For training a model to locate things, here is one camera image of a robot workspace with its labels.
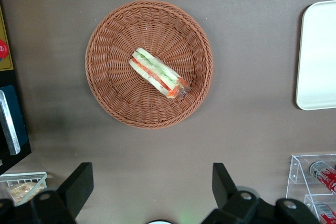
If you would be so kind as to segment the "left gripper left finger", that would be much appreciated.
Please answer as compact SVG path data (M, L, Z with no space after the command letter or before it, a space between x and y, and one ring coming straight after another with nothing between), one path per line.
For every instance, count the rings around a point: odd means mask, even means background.
M81 163L56 190L43 190L30 201L33 223L76 223L93 189L93 165Z

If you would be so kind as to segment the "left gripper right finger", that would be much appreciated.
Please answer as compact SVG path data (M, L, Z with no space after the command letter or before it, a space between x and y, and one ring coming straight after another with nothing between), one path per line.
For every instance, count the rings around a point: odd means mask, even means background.
M217 208L203 224L265 223L258 212L259 198L249 190L239 190L222 163L213 164L212 191Z

